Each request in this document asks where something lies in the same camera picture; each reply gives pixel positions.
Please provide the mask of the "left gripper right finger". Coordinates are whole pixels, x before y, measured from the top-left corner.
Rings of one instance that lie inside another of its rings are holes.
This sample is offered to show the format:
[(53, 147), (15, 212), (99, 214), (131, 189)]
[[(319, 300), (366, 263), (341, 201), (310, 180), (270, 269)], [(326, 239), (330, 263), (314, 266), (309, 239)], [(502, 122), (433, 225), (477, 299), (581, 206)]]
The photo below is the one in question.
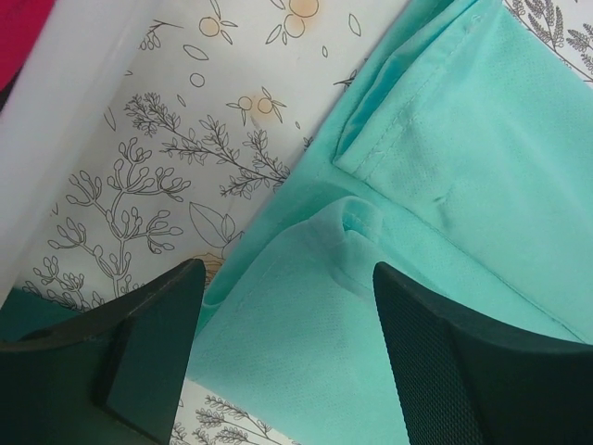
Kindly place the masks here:
[(588, 444), (592, 348), (502, 323), (380, 262), (373, 291), (413, 444)]

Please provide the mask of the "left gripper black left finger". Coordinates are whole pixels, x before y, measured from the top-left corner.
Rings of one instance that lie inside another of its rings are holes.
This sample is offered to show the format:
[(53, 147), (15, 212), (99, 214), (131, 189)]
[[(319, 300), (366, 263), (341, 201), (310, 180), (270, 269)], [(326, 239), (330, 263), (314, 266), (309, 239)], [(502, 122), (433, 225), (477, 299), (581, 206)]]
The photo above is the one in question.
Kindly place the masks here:
[(78, 316), (1, 340), (5, 444), (166, 444), (205, 287), (200, 260)]

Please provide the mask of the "turquoise t shirt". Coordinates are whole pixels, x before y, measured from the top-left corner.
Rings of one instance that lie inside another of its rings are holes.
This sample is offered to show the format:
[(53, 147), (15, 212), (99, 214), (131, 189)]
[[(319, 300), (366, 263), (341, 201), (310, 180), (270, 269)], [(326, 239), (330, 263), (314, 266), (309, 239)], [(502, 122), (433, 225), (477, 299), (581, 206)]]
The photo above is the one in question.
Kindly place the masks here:
[(592, 91), (500, 1), (413, 1), (205, 296), (189, 378), (303, 444), (404, 444), (384, 261), (592, 339)]

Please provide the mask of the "folded dark green shirt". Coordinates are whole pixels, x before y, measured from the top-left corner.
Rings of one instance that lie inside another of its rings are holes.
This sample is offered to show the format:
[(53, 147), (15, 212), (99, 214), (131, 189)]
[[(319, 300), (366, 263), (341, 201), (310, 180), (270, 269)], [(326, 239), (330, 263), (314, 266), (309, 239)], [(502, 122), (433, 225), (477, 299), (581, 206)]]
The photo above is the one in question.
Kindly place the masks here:
[(2, 341), (14, 342), (31, 332), (51, 327), (79, 314), (34, 294), (13, 289), (0, 311)]

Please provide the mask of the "white plastic basket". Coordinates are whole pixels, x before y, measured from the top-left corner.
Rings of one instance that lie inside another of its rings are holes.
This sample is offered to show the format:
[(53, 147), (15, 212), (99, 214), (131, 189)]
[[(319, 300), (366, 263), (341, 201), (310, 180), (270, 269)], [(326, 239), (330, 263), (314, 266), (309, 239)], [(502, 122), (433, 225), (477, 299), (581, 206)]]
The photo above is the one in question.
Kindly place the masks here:
[(157, 11), (57, 1), (1, 112), (1, 296)]

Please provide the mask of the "floral table mat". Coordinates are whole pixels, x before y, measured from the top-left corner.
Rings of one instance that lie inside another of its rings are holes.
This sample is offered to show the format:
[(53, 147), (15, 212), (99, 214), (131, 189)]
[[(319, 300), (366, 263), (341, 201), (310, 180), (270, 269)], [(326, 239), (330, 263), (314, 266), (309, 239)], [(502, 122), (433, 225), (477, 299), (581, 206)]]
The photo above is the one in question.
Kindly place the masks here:
[[(71, 167), (19, 286), (86, 312), (197, 258), (207, 294), (411, 2), (167, 2)], [(558, 58), (557, 5), (500, 2)], [(170, 443), (303, 444), (188, 373)]]

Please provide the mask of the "magenta shirt in basket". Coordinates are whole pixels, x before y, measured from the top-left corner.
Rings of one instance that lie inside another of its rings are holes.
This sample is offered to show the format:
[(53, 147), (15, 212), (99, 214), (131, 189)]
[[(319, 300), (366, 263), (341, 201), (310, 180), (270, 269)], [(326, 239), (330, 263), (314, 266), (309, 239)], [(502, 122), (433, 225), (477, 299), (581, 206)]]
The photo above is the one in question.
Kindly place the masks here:
[(1, 0), (1, 89), (24, 65), (54, 4), (54, 0)]

